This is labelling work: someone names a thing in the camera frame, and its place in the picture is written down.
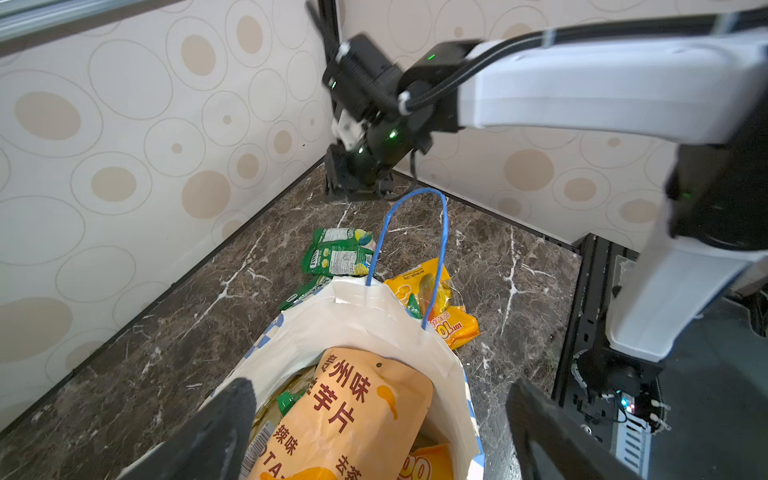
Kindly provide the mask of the yellow gummy candy bag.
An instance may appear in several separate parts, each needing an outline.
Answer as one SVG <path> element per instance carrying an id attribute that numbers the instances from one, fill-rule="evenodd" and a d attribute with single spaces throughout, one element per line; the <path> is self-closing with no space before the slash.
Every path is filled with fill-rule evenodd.
<path id="1" fill-rule="evenodd" d="M 438 273 L 434 258 L 385 281 L 406 311 L 429 325 L 455 350 L 480 335 L 478 320 L 466 310 L 460 292 L 445 267 Z"/>

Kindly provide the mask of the green Fox's candy bag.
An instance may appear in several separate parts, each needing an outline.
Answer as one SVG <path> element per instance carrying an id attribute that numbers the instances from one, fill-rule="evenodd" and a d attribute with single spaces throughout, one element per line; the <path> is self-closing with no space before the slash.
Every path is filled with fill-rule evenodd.
<path id="1" fill-rule="evenodd" d="M 301 267 L 310 275 L 366 276 L 375 248 L 373 234 L 363 229 L 316 229 Z"/>

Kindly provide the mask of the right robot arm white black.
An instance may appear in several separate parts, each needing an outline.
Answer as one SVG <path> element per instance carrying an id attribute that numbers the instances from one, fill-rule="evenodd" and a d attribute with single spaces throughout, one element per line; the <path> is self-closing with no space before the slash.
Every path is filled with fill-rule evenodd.
<path id="1" fill-rule="evenodd" d="M 611 303 L 611 351 L 657 364 L 740 273 L 767 254 L 765 8 L 576 25 L 443 42 L 401 70 L 365 35 L 314 25 L 324 83 L 364 126 L 327 160 L 332 191 L 382 195 L 435 132 L 500 126 L 604 131 L 677 145 L 663 214 Z"/>

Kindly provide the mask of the blue checkered paper bag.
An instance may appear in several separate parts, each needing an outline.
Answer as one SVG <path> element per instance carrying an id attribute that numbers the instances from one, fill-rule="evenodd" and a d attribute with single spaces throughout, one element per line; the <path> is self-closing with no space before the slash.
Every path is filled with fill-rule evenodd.
<path id="1" fill-rule="evenodd" d="M 256 413 L 237 479 L 253 479 L 250 472 L 276 427 L 309 388 L 324 352 L 337 347 L 397 360 L 433 384 L 430 409 L 394 479 L 483 476 L 485 455 L 459 358 L 387 285 L 372 277 L 338 277 L 281 313 L 201 405 L 237 378 L 252 384 Z"/>

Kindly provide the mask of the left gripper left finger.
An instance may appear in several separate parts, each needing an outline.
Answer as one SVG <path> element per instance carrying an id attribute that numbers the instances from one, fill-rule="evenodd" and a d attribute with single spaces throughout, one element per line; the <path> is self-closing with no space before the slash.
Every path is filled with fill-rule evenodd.
<path id="1" fill-rule="evenodd" d="M 122 479 L 237 479 L 256 413 L 252 384 L 237 378 Z"/>

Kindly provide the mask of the orange potato chips bag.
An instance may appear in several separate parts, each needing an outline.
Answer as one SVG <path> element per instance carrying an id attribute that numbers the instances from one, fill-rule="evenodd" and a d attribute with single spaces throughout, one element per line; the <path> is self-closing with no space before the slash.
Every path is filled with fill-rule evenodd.
<path id="1" fill-rule="evenodd" d="M 305 394 L 283 417 L 253 479 L 394 479 L 432 403 L 421 372 L 371 352 L 324 352 Z"/>

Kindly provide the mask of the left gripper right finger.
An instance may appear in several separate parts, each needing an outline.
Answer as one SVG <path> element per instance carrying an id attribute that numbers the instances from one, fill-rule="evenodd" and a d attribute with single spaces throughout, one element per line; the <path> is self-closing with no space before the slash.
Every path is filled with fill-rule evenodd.
<path id="1" fill-rule="evenodd" d="M 524 479 L 637 479 L 528 379 L 509 390 L 506 414 Z"/>

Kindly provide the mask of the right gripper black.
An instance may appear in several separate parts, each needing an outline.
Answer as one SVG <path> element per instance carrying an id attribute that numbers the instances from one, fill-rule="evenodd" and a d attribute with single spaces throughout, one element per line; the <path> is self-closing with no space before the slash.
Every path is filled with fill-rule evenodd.
<path id="1" fill-rule="evenodd" d="M 392 169 L 399 162 L 399 148 L 373 149 L 366 140 L 351 150 L 341 143 L 328 147 L 324 156 L 325 193 L 332 200 L 375 201 L 395 197 Z"/>

